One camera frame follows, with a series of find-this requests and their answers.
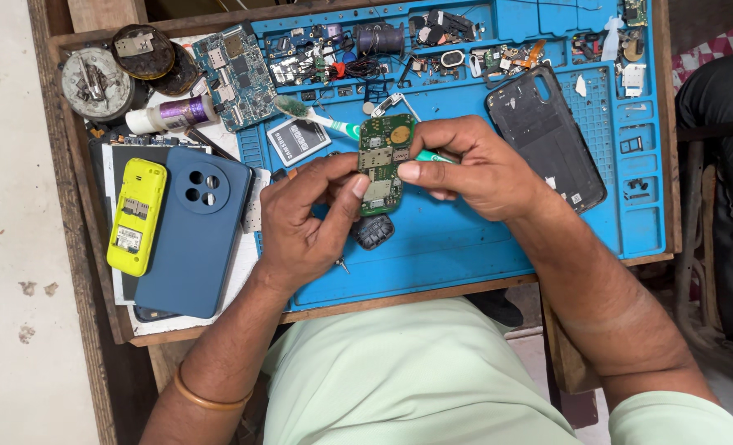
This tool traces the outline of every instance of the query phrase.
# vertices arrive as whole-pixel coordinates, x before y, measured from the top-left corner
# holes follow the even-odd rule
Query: wooden table
[[[387,5],[395,0],[315,0],[311,3],[279,5],[276,7],[252,9],[225,14],[194,16],[190,18],[152,23],[170,38],[186,35],[217,33],[243,20],[265,20],[286,16],[319,14],[333,10],[364,7],[367,5]],[[95,187],[89,152],[86,149],[86,129],[81,116],[75,114],[61,94],[60,70],[57,64],[63,62],[70,51],[79,49],[85,43],[93,45],[110,42],[116,29],[73,34],[66,0],[28,0],[32,33],[35,37],[35,52],[40,71],[42,94],[44,97],[45,119],[51,140],[54,170],[58,187],[62,217],[65,224],[65,238],[75,287],[76,305],[79,311],[82,340],[89,370],[93,401],[98,407],[98,429],[102,443],[109,443],[126,431],[121,418],[138,424],[144,413],[137,412],[138,404],[118,402],[114,388],[115,379],[125,379],[131,392],[144,392],[144,404],[153,393],[146,394],[144,385],[154,388],[152,373],[143,373],[145,351],[134,349],[115,349],[114,344],[130,342],[135,345],[162,344],[198,337],[203,328],[183,329],[168,333],[134,337],[128,318],[128,308],[114,304],[114,292],[110,268],[105,261],[105,247],[108,233],[105,214]],[[666,0],[649,3],[652,9],[656,81],[658,83],[658,103],[661,125],[661,150],[664,178],[665,205],[665,242],[666,251],[644,258],[624,260],[625,265],[638,265],[658,260],[668,260],[681,250],[679,218],[679,175],[677,172],[677,150],[674,113],[674,90],[671,76],[671,50],[668,35],[668,3]],[[506,288],[537,280],[534,274],[512,278],[496,279],[481,283],[471,283],[451,288],[428,290],[407,295],[379,298],[364,302],[352,302],[332,307],[308,309],[282,316],[282,322],[315,319],[333,314],[355,310],[388,307],[407,302],[418,302],[433,298],[447,298],[490,289]],[[555,319],[548,319],[555,324]],[[549,329],[549,338],[555,354],[554,367],[558,366],[563,377],[559,387],[568,390],[582,389],[582,383],[567,382],[565,364],[579,356],[566,336],[555,335],[556,329]],[[123,411],[111,415],[112,407]]]

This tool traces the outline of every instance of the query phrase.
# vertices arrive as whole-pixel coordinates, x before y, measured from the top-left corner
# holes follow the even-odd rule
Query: purple label
[[[164,102],[160,105],[161,118],[169,128],[179,128],[208,121],[204,113],[202,96],[181,101]]]

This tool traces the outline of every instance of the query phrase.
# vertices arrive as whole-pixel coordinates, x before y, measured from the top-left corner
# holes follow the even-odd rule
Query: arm
[[[266,187],[262,201],[263,253],[243,289],[205,331],[182,365],[182,380],[201,398],[242,400],[253,388],[287,300],[303,284],[328,271],[341,255],[352,220],[369,186],[355,171],[357,156],[319,159],[292,180]],[[328,188],[343,183],[324,221],[310,213]],[[243,407],[204,409],[171,382],[161,393],[142,443],[229,443]]]
[[[420,123],[411,155],[423,147],[448,150],[462,162],[406,162],[400,177],[438,199],[460,193],[482,217],[504,221],[563,328],[599,374],[610,409],[658,389],[717,403],[658,300],[483,119]]]

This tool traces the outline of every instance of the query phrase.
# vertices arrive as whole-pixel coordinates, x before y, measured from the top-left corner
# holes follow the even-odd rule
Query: green toothbrush
[[[333,130],[339,131],[344,133],[347,136],[350,136],[351,139],[354,139],[356,141],[360,140],[361,138],[361,126],[354,125],[354,124],[348,124],[347,122],[340,122],[338,120],[329,119],[327,117],[318,116],[316,114],[313,114],[309,112],[311,110],[311,107],[306,107],[302,101],[299,101],[298,99],[295,99],[291,96],[275,96],[273,97],[273,104],[281,110],[284,114],[291,116],[291,117],[297,117],[299,119],[304,120],[311,120],[312,122],[316,122],[322,126],[327,126],[328,128],[332,128]],[[421,152],[416,156],[417,161],[441,161],[441,162],[449,162],[450,164],[454,164],[454,161],[451,161],[449,159],[446,159],[443,156],[436,155],[435,153],[431,152],[430,150],[421,150]]]

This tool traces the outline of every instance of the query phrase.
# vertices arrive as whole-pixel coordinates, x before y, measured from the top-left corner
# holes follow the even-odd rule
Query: yellow feature phone
[[[111,267],[133,276],[147,271],[165,188],[164,166],[138,157],[125,165],[105,255]]]

